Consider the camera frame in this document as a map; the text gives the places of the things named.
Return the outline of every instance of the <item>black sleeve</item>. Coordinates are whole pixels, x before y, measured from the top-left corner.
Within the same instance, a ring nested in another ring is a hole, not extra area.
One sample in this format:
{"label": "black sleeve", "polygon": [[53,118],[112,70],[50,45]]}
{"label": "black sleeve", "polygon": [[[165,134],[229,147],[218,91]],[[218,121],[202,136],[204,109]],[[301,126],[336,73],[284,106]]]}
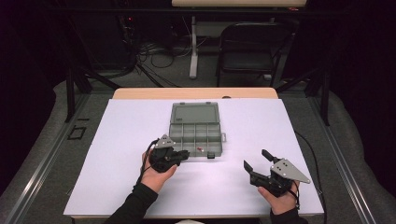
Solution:
{"label": "black sleeve", "polygon": [[157,197],[158,194],[146,185],[136,185],[134,192],[128,195],[125,203],[106,220],[105,224],[139,223]]}
{"label": "black sleeve", "polygon": [[308,221],[299,217],[297,208],[293,208],[280,215],[274,215],[271,211],[272,224],[308,224]]}

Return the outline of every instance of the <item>desk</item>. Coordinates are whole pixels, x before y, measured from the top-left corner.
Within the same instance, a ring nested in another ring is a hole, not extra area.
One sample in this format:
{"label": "desk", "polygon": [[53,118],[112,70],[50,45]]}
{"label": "desk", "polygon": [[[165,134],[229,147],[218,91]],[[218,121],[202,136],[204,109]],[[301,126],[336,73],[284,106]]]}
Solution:
{"label": "desk", "polygon": [[[172,0],[173,7],[305,7],[306,0]],[[191,65],[190,78],[197,77],[197,22],[191,20]]]}
{"label": "desk", "polygon": [[[223,96],[233,99],[218,99]],[[290,159],[312,179],[274,89],[118,89],[107,105],[64,214],[110,216],[131,192],[143,151],[168,132],[172,103],[197,101],[218,102],[221,130],[227,134],[223,153],[214,160],[183,161],[146,217],[268,216],[269,204],[249,184],[243,167],[246,160],[256,172],[269,175],[271,162],[261,156],[263,148]],[[300,214],[323,213],[313,184],[301,184],[300,192],[304,193]]]}

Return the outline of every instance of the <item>cable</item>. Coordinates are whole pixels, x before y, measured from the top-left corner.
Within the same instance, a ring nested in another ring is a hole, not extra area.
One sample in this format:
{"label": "cable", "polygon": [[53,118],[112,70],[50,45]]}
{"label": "cable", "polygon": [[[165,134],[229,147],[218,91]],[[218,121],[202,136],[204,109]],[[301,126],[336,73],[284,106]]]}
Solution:
{"label": "cable", "polygon": [[187,55],[190,54],[190,52],[191,52],[191,43],[189,44],[188,42],[186,42],[186,44],[185,44],[185,46],[183,48],[173,48],[173,49],[181,49],[181,52],[178,52],[178,53],[175,54],[175,57],[181,58],[181,57],[184,57],[184,56],[187,56]]}
{"label": "cable", "polygon": [[324,199],[323,190],[322,190],[321,181],[320,181],[320,175],[319,175],[319,168],[318,168],[317,156],[315,155],[315,151],[314,151],[314,149],[312,148],[312,146],[311,146],[311,144],[309,143],[309,141],[308,141],[302,134],[298,133],[298,132],[295,131],[295,130],[294,130],[294,132],[295,132],[298,136],[300,136],[300,137],[306,142],[306,144],[309,146],[309,149],[311,149],[312,156],[314,157],[315,169],[317,170],[318,187],[319,187],[319,190],[320,190],[320,192],[321,192],[320,195],[321,195],[321,198],[322,198],[322,201],[323,201],[323,210],[324,210],[324,213],[323,213],[323,219],[324,219],[324,220],[323,220],[323,223],[326,224],[326,223],[327,223],[327,208],[326,208],[326,202],[325,202],[325,199]]}
{"label": "cable", "polygon": [[172,63],[175,61],[175,56],[173,55],[172,52],[167,52],[167,51],[166,51],[164,55],[166,55],[166,53],[169,53],[169,54],[170,54],[170,57],[171,57],[171,62],[170,62],[169,64],[167,64],[167,65],[165,65],[165,66],[155,65],[155,64],[154,64],[154,61],[153,61],[154,55],[151,55],[151,57],[150,57],[151,65],[154,66],[154,67],[156,67],[156,68],[167,68],[167,67],[171,66]]}
{"label": "cable", "polygon": [[138,67],[140,69],[140,71],[142,71],[148,77],[148,79],[150,79],[155,85],[157,85],[157,87],[163,87],[163,85],[161,83],[159,83],[157,80],[155,80],[155,78],[152,77],[148,71],[146,71],[146,69],[142,66],[142,64],[137,63],[136,67]]}
{"label": "cable", "polygon": [[120,71],[119,73],[112,74],[112,75],[101,75],[101,76],[105,77],[107,79],[112,79],[112,78],[116,78],[116,77],[124,77],[124,76],[132,73],[133,71],[134,71],[134,67],[127,67],[127,68],[125,68],[125,70]]}
{"label": "cable", "polygon": [[184,26],[186,27],[187,33],[189,33],[189,39],[190,39],[189,51],[187,51],[187,52],[184,54],[184,56],[185,56],[185,55],[190,54],[190,51],[192,50],[192,34],[191,34],[191,32],[190,32],[189,26],[188,26],[187,23],[186,23],[186,20],[184,20],[184,17],[181,17],[181,19],[183,19]]}
{"label": "cable", "polygon": [[146,66],[145,64],[142,64],[142,65],[145,66],[145,67],[150,71],[150,73],[151,73],[152,75],[158,77],[159,79],[161,79],[162,81],[164,81],[164,82],[165,82],[166,84],[168,84],[169,86],[172,86],[172,87],[180,87],[180,86],[176,85],[175,83],[169,81],[168,79],[159,76],[157,73],[155,73],[151,68],[149,68],[149,67]]}
{"label": "cable", "polygon": [[159,140],[160,140],[160,139],[158,138],[158,139],[152,141],[152,142],[149,144],[148,149],[146,149],[145,157],[144,157],[144,159],[143,159],[143,164],[142,164],[142,167],[140,168],[140,176],[137,178],[137,181],[136,181],[136,184],[134,185],[134,187],[135,187],[136,185],[140,184],[140,182],[142,181],[143,174],[151,167],[151,166],[149,166],[148,168],[145,168],[146,161],[147,161],[147,159],[148,159],[148,157],[149,157],[149,150],[151,149],[151,147],[152,147],[153,145],[157,144],[157,142],[158,142]]}
{"label": "cable", "polygon": [[293,184],[296,186],[297,188],[297,192],[293,192],[291,189],[288,189],[288,192],[294,196],[294,198],[296,199],[297,203],[296,203],[296,207],[297,209],[300,209],[300,191],[298,189],[298,185],[296,184],[296,182],[293,180]]}

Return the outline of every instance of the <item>black mount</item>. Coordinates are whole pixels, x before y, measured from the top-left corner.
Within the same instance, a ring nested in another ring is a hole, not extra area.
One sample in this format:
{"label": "black mount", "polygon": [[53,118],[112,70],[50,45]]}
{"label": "black mount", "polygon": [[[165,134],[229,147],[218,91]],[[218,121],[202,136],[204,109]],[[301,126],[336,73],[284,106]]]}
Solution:
{"label": "black mount", "polygon": [[166,134],[157,142],[149,157],[151,167],[158,173],[164,173],[173,165],[179,166],[182,161],[189,158],[188,150],[174,151],[175,142]]}
{"label": "black mount", "polygon": [[[262,155],[268,160],[277,163],[281,161],[277,157],[273,157],[267,150],[262,150]],[[279,197],[287,192],[293,183],[293,180],[278,175],[271,170],[271,175],[261,175],[253,171],[253,168],[244,161],[244,168],[250,174],[250,184],[256,187],[264,187],[274,196]]]}

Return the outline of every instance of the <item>hand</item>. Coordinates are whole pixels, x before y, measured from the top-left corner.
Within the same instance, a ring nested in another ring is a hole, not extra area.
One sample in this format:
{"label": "hand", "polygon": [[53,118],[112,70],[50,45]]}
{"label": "hand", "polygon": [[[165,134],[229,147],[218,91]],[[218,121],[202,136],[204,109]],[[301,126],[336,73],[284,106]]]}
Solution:
{"label": "hand", "polygon": [[[297,188],[300,183],[298,181],[294,182],[295,184],[291,185],[291,191],[297,193]],[[274,215],[280,215],[296,207],[296,198],[288,191],[278,198],[263,187],[258,187],[258,191],[262,197],[271,204]]]}
{"label": "hand", "polygon": [[[173,165],[165,173],[158,173],[157,171],[155,171],[150,167],[151,164],[149,163],[149,156],[151,155],[151,153],[152,153],[152,149],[148,153],[148,158],[145,164],[146,172],[143,173],[141,183],[158,193],[163,187],[165,181],[175,173],[177,166]],[[145,156],[146,156],[146,152],[142,154],[142,161],[144,161]]]}

